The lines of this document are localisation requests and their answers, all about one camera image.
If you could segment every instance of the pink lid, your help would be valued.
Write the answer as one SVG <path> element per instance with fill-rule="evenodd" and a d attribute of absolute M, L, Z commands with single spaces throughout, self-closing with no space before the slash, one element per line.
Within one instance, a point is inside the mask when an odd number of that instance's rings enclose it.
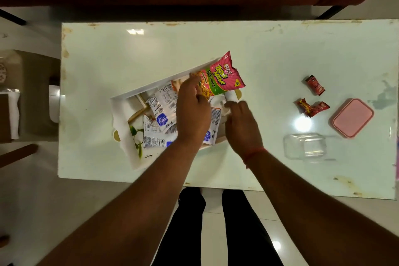
<path fill-rule="evenodd" d="M 332 120 L 344 136 L 353 138 L 374 116 L 374 111 L 360 99 L 352 99 Z"/>

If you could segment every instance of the white plastic packet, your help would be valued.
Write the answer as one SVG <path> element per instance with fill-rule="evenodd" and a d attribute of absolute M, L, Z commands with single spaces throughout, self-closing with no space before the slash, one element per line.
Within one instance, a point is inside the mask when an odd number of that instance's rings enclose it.
<path fill-rule="evenodd" d="M 145 147 L 167 148 L 177 138 L 177 126 L 171 126 L 166 133 L 161 132 L 158 123 L 144 114 L 144 140 Z"/>
<path fill-rule="evenodd" d="M 162 133 L 176 124 L 177 93 L 173 90 L 171 82 L 156 91 L 147 100 L 147 103 L 150 105 Z"/>
<path fill-rule="evenodd" d="M 209 145 L 215 145 L 217 130 L 219 129 L 221 117 L 222 117 L 222 111 L 220 110 L 220 108 L 212 107 L 211 126 L 209 127 L 209 130 L 207 131 L 205 138 L 203 139 L 203 143 Z"/>

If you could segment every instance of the floor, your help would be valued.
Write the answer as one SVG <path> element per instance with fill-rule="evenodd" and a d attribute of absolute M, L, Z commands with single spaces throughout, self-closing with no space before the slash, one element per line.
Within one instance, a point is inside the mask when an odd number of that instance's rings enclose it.
<path fill-rule="evenodd" d="M 293 18 L 303 13 L 317 16 L 324 7 L 296 7 Z M 0 19 L 0 48 L 21 49 L 52 57 L 61 52 L 60 18 L 47 7 L 12 8 L 7 11 L 30 22 L 17 26 Z M 334 18 L 399 18 L 399 0 L 366 0 L 349 6 Z M 51 117 L 57 121 L 57 88 L 50 92 Z M 0 154 L 26 143 L 0 145 Z M 83 181 L 57 177 L 57 142 L 40 142 L 39 151 L 0 169 L 0 235 L 11 242 L 0 249 L 0 266 L 36 264 L 63 238 L 128 187 L 127 183 Z M 222 210 L 222 190 L 203 190 L 207 202 L 203 214 L 202 265 L 227 265 L 227 243 Z M 291 241 L 263 192 L 245 192 L 261 219 L 285 266 L 307 265 Z M 337 198 L 399 235 L 399 202 L 363 198 Z"/>

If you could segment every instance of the blue logo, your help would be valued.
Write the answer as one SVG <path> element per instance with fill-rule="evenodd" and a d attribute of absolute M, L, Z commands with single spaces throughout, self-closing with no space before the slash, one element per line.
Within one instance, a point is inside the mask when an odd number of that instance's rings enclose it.
<path fill-rule="evenodd" d="M 204 141 L 209 141 L 209 139 L 211 138 L 211 132 L 207 132 L 205 135 L 205 138 L 203 139 Z"/>
<path fill-rule="evenodd" d="M 165 125 L 167 123 L 167 117 L 164 113 L 160 114 L 156 121 L 158 122 L 159 126 Z"/>

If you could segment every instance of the white table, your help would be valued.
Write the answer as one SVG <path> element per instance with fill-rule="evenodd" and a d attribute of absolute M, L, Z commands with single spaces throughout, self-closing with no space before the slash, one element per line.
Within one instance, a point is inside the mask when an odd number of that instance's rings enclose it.
<path fill-rule="evenodd" d="M 247 85 L 243 98 L 272 154 L 330 195 L 393 199 L 398 29 L 397 20 L 65 23 L 59 177 L 133 182 L 142 171 L 132 170 L 112 138 L 109 98 L 231 50 Z M 326 88 L 321 97 L 302 83 L 310 74 Z M 356 138 L 345 140 L 343 161 L 285 158 L 282 139 L 298 133 L 303 115 L 293 102 L 302 97 L 330 105 L 309 128 L 322 135 L 338 135 L 328 119 L 348 98 L 375 110 Z M 226 142 L 198 153 L 185 184 L 262 190 Z"/>

